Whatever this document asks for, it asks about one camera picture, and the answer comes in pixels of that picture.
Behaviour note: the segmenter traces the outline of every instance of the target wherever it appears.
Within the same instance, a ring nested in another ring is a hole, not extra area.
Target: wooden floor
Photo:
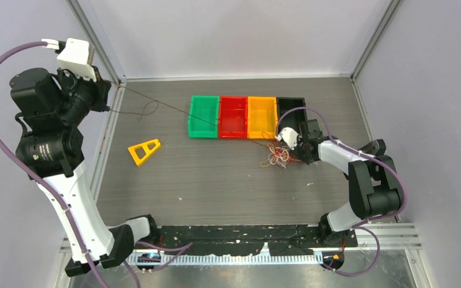
[[[131,82],[127,88],[122,112],[141,112],[150,101],[130,89],[186,112],[192,95],[304,97],[344,143],[358,148],[368,141],[347,78]],[[161,148],[137,167],[127,148],[156,138]],[[267,156],[249,140],[190,139],[187,115],[162,104],[140,121],[120,114],[97,206],[107,225],[143,214],[158,225],[315,224],[348,200],[347,181],[335,167],[259,167]]]

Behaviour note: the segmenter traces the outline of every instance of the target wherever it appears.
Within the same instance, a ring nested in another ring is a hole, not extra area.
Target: storage bin
[[[218,138],[247,138],[248,97],[220,97]]]
[[[188,116],[188,137],[218,137],[219,96],[194,95],[191,97],[190,116]]]
[[[277,123],[276,97],[248,97],[248,138],[274,139]]]
[[[285,114],[285,112],[296,108],[296,107],[305,107],[305,98],[277,98],[277,111],[278,119]],[[280,122],[279,132],[282,128],[291,127],[300,132],[300,123],[307,120],[307,111],[306,110],[297,110],[289,113],[285,116]]]

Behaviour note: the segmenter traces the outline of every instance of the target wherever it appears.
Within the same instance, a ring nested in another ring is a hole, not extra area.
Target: metal corner post
[[[402,2],[403,0],[390,0],[390,3],[388,4],[386,11],[382,15],[381,21],[379,21],[379,25],[377,26],[374,34],[372,35],[372,38],[370,39],[369,43],[367,44],[367,47],[365,48],[365,51],[363,52],[360,60],[358,61],[358,65],[356,65],[354,72],[351,74],[352,82],[355,82],[358,76],[360,75],[361,70],[363,69],[370,55],[372,54],[373,49],[376,47],[377,43],[381,39],[382,34],[388,27],[388,24],[393,19],[395,12],[397,11],[398,7]]]
[[[107,53],[105,52],[103,45],[96,35],[96,32],[94,31],[94,28],[92,27],[91,23],[89,22],[89,19],[87,18],[86,13],[84,13],[84,10],[82,9],[82,6],[80,5],[78,0],[66,0],[66,3],[68,6],[70,6],[71,11],[73,12],[73,15],[79,22],[80,27],[88,37],[88,40],[94,45],[96,52],[100,56],[101,62],[109,72],[112,81],[114,83],[119,83],[121,80],[120,77],[118,76],[118,73],[115,69],[115,67],[112,65],[112,62],[110,61]]]

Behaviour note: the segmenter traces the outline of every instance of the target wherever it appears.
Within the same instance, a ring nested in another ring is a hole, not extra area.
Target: black bin
[[[305,98],[277,98],[277,113],[280,120],[280,117],[285,114],[285,112],[296,108],[296,107],[305,107]],[[291,127],[300,132],[300,123],[307,120],[307,111],[306,110],[297,110],[289,113],[285,118],[282,119],[279,127],[279,132],[282,128]]]

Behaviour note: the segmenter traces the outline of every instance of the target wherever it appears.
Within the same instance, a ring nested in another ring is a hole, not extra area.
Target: robotic arm
[[[83,136],[78,125],[90,111],[108,111],[111,84],[91,65],[94,48],[88,42],[72,38],[67,42],[43,41],[59,54],[57,74],[33,68],[10,80],[11,98],[20,109],[15,119],[23,130],[16,155],[62,193],[93,262],[101,262],[104,268],[118,266],[155,224],[148,215],[109,229],[91,196],[82,153]],[[67,275],[87,273],[88,261],[65,211],[48,190],[38,186],[52,201],[70,241],[72,257],[65,269]]]
[[[277,140],[285,142],[292,154],[306,164],[315,161],[330,163],[349,181],[349,202],[321,217],[318,225],[320,241],[327,244],[338,242],[342,233],[359,222],[400,208],[403,191],[397,179],[380,165],[362,157],[375,158],[395,170],[393,160],[384,155],[384,141],[371,142],[355,155],[342,148],[340,140],[335,143],[323,136],[317,120],[302,122],[299,128],[300,134],[291,127],[283,128]]]

